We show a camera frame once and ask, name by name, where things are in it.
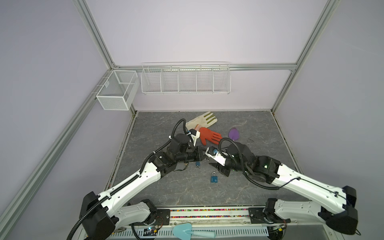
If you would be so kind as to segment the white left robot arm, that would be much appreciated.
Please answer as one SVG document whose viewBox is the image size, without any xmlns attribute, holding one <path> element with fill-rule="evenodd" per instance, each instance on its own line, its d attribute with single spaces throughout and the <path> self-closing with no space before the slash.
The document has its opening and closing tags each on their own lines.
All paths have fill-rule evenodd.
<svg viewBox="0 0 384 240">
<path fill-rule="evenodd" d="M 78 221 L 70 230 L 71 240 L 79 227 L 83 227 L 89 240 L 106 240 L 119 228 L 135 223 L 153 223 L 157 207 L 148 199 L 128 206 L 127 203 L 143 189 L 172 173 L 179 162 L 199 162 L 203 149 L 196 145 L 200 131 L 188 129 L 186 120 L 180 119 L 168 141 L 150 153 L 141 168 L 116 186 L 84 196 Z"/>
</svg>

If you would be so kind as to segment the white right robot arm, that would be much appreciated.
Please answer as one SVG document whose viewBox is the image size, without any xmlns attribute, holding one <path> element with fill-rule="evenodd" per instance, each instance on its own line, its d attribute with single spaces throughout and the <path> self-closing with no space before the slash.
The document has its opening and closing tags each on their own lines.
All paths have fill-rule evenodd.
<svg viewBox="0 0 384 240">
<path fill-rule="evenodd" d="M 209 147 L 206 156 L 223 175 L 239 171 L 253 185 L 270 191 L 287 189 L 308 202 L 268 199 L 263 211 L 266 223 L 290 219 L 313 220 L 345 235 L 360 235 L 357 191 L 350 186 L 334 187 L 307 177 L 269 156 L 257 156 L 248 146 L 229 138 Z"/>
</svg>

